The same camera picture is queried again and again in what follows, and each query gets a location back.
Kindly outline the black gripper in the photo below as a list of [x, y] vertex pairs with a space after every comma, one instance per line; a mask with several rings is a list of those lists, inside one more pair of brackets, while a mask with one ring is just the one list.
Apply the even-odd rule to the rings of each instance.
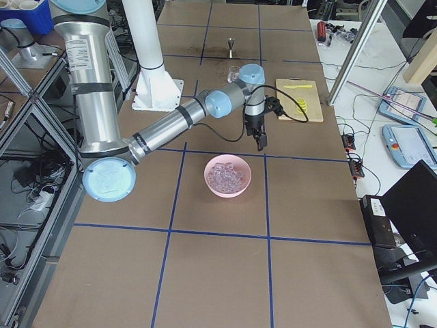
[[264, 115], [244, 115], [244, 125], [246, 129], [246, 135], [255, 137], [257, 144], [257, 150], [261, 152], [267, 145], [267, 134], [265, 134], [264, 128]]

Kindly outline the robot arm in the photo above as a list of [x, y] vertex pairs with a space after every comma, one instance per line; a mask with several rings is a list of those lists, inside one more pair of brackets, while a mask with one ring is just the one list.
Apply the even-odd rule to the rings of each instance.
[[207, 116], [218, 119], [242, 109], [248, 134], [258, 148], [266, 146], [261, 66], [244, 65], [235, 81], [181, 102], [183, 82], [172, 79], [165, 69], [152, 3], [125, 1], [123, 6], [140, 66], [136, 106], [164, 112], [161, 119], [130, 138], [123, 138], [119, 131], [105, 42], [111, 30], [106, 3], [50, 3], [55, 31], [66, 45], [73, 101], [83, 134], [79, 150], [85, 168], [83, 185], [90, 196], [101, 202], [125, 198], [135, 186], [135, 165]]

